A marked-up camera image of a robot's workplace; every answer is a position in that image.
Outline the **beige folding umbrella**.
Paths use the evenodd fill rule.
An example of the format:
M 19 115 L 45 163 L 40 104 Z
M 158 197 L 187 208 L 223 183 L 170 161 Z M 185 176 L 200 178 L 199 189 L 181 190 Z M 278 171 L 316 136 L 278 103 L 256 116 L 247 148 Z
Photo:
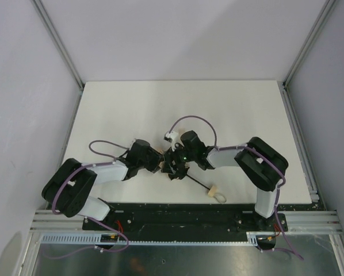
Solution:
M 159 151 L 162 155 L 166 152 L 166 151 L 164 151 L 162 149 L 158 149 L 157 151 Z M 188 153 L 188 160 L 189 161 L 187 162 L 187 165 L 190 162 L 194 162 L 194 159 L 192 159 L 192 154 L 190 154 L 190 153 Z M 164 158 L 163 158 L 163 161 L 159 165 L 161 173 L 163 173 L 163 163 L 164 163 Z M 226 197 L 222 193 L 218 192 L 218 188 L 217 188 L 216 185 L 207 186 L 207 185 L 203 184 L 202 182 L 200 182 L 196 178 L 192 177 L 189 174 L 189 170 L 188 170 L 188 174 L 187 175 L 167 175 L 167 177 L 171 181 L 173 181 L 173 180 L 183 180 L 185 177 L 188 177 L 189 179 L 191 179 L 195 183 L 198 183 L 200 186 L 202 186 L 206 190 L 208 197 L 215 199 L 219 204 L 225 204 L 227 202 Z

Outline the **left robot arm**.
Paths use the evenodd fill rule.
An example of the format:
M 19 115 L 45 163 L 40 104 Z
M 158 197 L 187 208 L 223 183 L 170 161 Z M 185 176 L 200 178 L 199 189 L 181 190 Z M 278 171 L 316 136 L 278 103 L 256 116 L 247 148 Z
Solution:
M 41 196 L 52 206 L 54 214 L 66 217 L 76 215 L 103 221 L 112 211 L 106 201 L 90 195 L 94 185 L 113 181 L 126 181 L 135 177 L 139 170 L 157 172 L 163 155 L 145 140 L 135 140 L 130 148 L 111 161 L 81 163 L 67 159 L 44 186 Z

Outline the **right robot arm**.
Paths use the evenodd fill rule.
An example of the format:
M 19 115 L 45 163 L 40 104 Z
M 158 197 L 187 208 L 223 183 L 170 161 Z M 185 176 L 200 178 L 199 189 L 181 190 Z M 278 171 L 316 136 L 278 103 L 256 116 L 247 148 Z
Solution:
M 285 183 L 288 161 L 259 137 L 253 137 L 246 144 L 218 147 L 207 146 L 195 131 L 179 135 L 167 132 L 164 140 L 171 146 L 163 154 L 161 172 L 171 180 L 187 176 L 189 163 L 193 162 L 202 170 L 221 167 L 240 167 L 257 188 L 254 212 L 271 218 L 277 208 L 277 190 Z

